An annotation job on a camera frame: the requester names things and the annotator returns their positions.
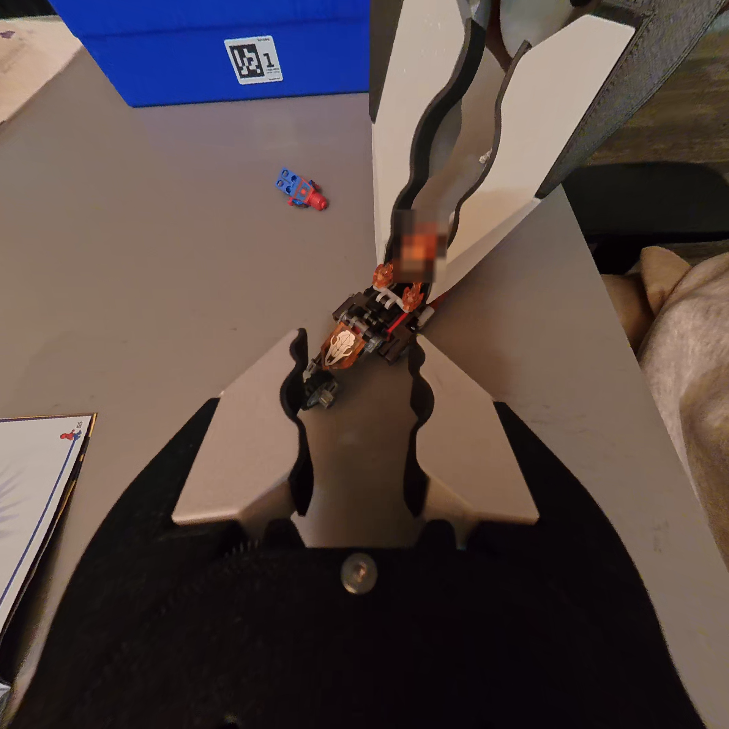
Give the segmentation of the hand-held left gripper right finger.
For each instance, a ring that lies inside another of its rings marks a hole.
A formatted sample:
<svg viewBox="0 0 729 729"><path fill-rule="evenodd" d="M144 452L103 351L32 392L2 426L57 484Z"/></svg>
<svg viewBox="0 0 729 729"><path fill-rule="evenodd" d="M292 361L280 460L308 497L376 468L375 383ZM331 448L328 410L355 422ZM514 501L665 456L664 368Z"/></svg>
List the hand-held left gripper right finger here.
<svg viewBox="0 0 729 729"><path fill-rule="evenodd" d="M410 513L453 527L535 524L538 509L493 398L422 335L407 365L415 415L405 465Z"/></svg>

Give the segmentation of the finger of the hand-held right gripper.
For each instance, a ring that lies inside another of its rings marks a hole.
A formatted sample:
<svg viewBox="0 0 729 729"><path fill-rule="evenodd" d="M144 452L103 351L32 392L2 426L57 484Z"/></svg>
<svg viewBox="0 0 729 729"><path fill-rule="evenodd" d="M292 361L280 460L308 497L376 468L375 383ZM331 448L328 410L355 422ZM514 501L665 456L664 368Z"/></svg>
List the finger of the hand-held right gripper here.
<svg viewBox="0 0 729 729"><path fill-rule="evenodd" d="M585 14L516 62L500 112L491 167L454 217L446 268L429 300L445 294L540 203L537 190L634 34Z"/></svg>
<svg viewBox="0 0 729 729"><path fill-rule="evenodd" d="M443 120L464 95L485 47L488 2L405 1L372 123L376 254L391 256L399 218L432 175Z"/></svg>

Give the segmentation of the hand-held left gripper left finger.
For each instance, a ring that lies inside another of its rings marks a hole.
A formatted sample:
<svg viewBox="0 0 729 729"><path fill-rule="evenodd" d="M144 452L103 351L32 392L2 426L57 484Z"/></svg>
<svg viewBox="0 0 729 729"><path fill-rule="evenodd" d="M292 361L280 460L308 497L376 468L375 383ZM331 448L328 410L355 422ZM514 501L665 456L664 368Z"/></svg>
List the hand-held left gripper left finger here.
<svg viewBox="0 0 729 729"><path fill-rule="evenodd" d="M172 512L179 526L237 522L246 533L304 516L314 469L304 423L305 329L288 332L219 396Z"/></svg>

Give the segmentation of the black red lego motorcycle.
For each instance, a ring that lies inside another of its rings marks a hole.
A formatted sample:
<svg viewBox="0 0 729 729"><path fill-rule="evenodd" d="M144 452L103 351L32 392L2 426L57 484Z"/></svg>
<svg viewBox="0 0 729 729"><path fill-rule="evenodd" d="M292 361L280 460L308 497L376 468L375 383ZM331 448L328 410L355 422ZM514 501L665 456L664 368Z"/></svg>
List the black red lego motorcycle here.
<svg viewBox="0 0 729 729"><path fill-rule="evenodd" d="M371 285L333 313L335 326L303 374L303 410L331 407L339 387L336 374L371 353L395 364L437 308L439 300L427 302L432 286L396 282L394 264L380 263Z"/></svg>

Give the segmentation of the blue red lego minifigure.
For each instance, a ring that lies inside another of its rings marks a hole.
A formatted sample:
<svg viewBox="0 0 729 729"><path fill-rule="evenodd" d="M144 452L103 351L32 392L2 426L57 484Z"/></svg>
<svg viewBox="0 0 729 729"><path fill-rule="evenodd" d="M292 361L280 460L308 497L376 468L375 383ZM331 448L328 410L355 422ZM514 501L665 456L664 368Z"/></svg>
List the blue red lego minifigure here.
<svg viewBox="0 0 729 729"><path fill-rule="evenodd" d="M285 194L289 206L312 208L316 211L323 211L329 206L321 187L314 180L305 179L286 167L278 174L276 188Z"/></svg>

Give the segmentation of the lego instruction booklet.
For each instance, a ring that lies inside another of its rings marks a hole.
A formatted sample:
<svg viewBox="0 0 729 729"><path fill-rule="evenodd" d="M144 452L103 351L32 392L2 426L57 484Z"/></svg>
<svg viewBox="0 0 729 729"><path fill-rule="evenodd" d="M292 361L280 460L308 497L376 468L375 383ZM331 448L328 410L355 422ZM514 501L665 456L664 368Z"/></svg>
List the lego instruction booklet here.
<svg viewBox="0 0 729 729"><path fill-rule="evenodd" d="M96 413L1 419L1 635L73 494Z"/></svg>

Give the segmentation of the blue plastic bin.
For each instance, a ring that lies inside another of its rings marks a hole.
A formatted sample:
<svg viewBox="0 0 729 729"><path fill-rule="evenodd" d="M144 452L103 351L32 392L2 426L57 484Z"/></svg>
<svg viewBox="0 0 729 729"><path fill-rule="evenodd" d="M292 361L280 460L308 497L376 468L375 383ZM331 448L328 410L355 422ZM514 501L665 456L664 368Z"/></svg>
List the blue plastic bin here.
<svg viewBox="0 0 729 729"><path fill-rule="evenodd" d="M369 89L369 1L51 1L132 107Z"/></svg>

